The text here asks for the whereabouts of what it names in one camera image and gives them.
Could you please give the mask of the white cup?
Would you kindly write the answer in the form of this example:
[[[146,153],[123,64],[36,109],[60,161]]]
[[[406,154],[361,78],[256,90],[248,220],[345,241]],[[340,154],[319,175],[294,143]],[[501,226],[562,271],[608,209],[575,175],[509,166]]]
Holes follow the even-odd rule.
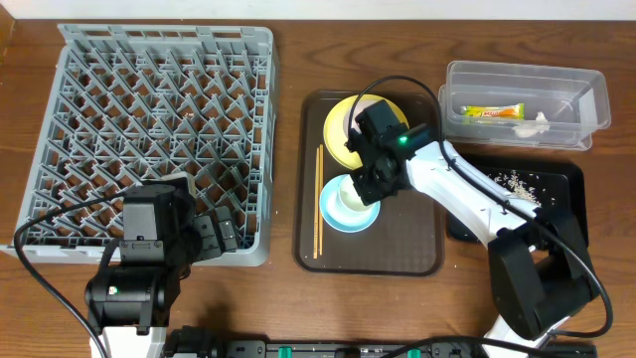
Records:
[[[363,202],[349,174],[342,177],[338,187],[338,195],[344,207],[352,212],[362,214],[371,211],[374,207],[374,204],[365,204]]]

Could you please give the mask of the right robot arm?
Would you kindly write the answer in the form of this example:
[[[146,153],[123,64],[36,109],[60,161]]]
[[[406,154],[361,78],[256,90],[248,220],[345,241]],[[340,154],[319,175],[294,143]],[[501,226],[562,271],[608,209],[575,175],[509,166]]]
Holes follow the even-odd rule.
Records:
[[[352,179],[364,203],[413,189],[486,247],[499,316],[485,336],[447,342],[479,344],[489,357],[541,357],[566,320],[606,295],[571,211],[541,208],[504,189],[424,126],[363,124],[349,131],[346,146],[362,161]]]

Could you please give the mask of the white tissue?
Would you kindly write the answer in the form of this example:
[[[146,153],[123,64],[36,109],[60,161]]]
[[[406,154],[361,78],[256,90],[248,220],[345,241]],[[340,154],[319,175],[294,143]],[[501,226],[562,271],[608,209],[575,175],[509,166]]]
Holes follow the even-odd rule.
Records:
[[[550,124],[542,111],[538,112],[534,120],[524,120],[521,124],[513,127],[515,134],[520,138],[529,138],[544,133],[549,129]]]

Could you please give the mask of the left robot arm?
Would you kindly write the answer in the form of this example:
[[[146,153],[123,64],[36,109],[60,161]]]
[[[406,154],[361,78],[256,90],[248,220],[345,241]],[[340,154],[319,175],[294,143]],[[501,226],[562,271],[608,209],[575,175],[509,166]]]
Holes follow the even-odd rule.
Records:
[[[170,330],[170,310],[194,263],[239,247],[227,207],[199,216],[185,178],[149,181],[126,191],[123,235],[102,255],[85,288],[94,357],[224,357],[227,345],[207,328]]]

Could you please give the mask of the light blue bowl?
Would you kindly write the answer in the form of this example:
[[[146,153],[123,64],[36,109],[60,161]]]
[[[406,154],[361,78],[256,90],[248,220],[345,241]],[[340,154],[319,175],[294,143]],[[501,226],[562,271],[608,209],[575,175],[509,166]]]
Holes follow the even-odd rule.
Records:
[[[347,234],[362,232],[378,217],[381,203],[374,203],[371,211],[362,214],[345,208],[338,195],[338,187],[344,175],[346,174],[334,177],[324,186],[320,194],[319,208],[323,219],[333,229]]]

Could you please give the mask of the green orange snack wrapper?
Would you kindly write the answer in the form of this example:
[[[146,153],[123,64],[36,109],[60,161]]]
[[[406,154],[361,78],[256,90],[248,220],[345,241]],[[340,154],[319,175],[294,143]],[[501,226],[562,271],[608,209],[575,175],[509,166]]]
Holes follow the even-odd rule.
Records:
[[[523,103],[505,106],[465,105],[460,107],[460,113],[479,118],[524,119],[525,105]]]

